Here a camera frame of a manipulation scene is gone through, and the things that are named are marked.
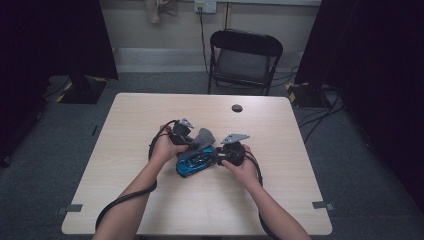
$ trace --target light wood table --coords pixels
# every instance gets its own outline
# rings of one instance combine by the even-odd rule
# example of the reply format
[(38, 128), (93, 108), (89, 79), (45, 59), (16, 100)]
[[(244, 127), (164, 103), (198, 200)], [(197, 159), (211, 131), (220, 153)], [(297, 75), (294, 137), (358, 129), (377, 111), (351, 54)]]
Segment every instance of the light wood table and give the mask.
[[(232, 106), (243, 111), (236, 113)], [(257, 158), (264, 188), (311, 235), (327, 235), (332, 226), (322, 201), (291, 105), (282, 97), (121, 93), (116, 96), (72, 204), (65, 234), (94, 234), (100, 211), (125, 189), (147, 163), (149, 144), (159, 126), (187, 118), (209, 129), (216, 142), (229, 133), (249, 134), (242, 143)], [(265, 235), (247, 191), (224, 167), (214, 165), (187, 178), (176, 172), (176, 159), (158, 176), (138, 229), (146, 235)]]

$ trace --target gray carpet floor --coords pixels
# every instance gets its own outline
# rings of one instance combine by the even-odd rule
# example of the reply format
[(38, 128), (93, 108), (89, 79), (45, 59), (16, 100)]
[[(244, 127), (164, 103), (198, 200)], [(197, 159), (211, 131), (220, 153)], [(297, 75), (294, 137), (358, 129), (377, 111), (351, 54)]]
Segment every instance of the gray carpet floor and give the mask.
[[(51, 78), (47, 92), (66, 79)], [(0, 169), (0, 239), (90, 239), (64, 235), (64, 215), (57, 210), (71, 203), (116, 94), (206, 91), (207, 75), (201, 72), (121, 73), (120, 81), (107, 84), (96, 105), (55, 103), (60, 92), (48, 97), (41, 119), (11, 156), (11, 166)], [(213, 87), (212, 93), (258, 95), (259, 91)], [(287, 92), (279, 85), (269, 95), (287, 97)], [(293, 111), (298, 122), (305, 122), (324, 114), (318, 110)], [(313, 126), (301, 128), (303, 137)], [(329, 211), (333, 232), (313, 239), (424, 239), (424, 217), (368, 144), (366, 134), (345, 110), (326, 117), (310, 135), (306, 149), (318, 184), (324, 200), (335, 206)]]

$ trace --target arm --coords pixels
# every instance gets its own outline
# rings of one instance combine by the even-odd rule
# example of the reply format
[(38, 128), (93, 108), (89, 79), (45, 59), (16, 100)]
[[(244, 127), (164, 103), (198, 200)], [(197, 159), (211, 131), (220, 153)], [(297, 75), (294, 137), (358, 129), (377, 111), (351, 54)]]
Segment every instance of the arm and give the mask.
[[(178, 152), (187, 150), (187, 145), (174, 145), (168, 135), (157, 140), (152, 157), (137, 177), (121, 193), (121, 196), (150, 187), (165, 163)], [(125, 201), (110, 209), (97, 228), (93, 239), (134, 239), (146, 209), (149, 194)]]
[[(244, 145), (247, 152), (250, 148)], [(246, 188), (255, 201), (259, 213), (269, 229), (281, 239), (311, 239), (305, 229), (284, 208), (282, 208), (258, 181), (255, 165), (245, 158), (240, 166), (228, 161), (222, 164), (230, 170)]]

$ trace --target hand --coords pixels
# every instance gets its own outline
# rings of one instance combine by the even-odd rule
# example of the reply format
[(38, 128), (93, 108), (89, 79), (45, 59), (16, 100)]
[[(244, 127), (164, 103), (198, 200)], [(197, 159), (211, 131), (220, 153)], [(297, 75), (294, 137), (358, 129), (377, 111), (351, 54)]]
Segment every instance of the hand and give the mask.
[(153, 147), (153, 153), (151, 161), (160, 161), (165, 164), (167, 161), (171, 160), (179, 152), (184, 152), (187, 150), (188, 145), (174, 145), (171, 139), (169, 138), (168, 132), (171, 131), (171, 127), (167, 126), (161, 133), (160, 137), (156, 141)]
[[(246, 155), (250, 155), (249, 157), (253, 158), (253, 156), (250, 154), (250, 147), (246, 144), (243, 144), (243, 147), (246, 151)], [(240, 166), (235, 166), (227, 160), (223, 160), (222, 165), (230, 170), (236, 176), (237, 181), (243, 184), (244, 187), (259, 183), (255, 164), (253, 164), (253, 162), (246, 157)]]

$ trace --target chair backrest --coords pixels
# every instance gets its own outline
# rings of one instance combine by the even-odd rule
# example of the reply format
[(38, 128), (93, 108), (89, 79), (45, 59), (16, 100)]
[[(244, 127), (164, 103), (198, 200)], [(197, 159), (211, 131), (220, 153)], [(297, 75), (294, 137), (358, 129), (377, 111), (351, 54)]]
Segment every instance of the chair backrest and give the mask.
[(214, 47), (217, 47), (278, 58), (283, 53), (283, 45), (272, 36), (234, 29), (219, 30), (213, 33), (210, 44), (212, 51)]

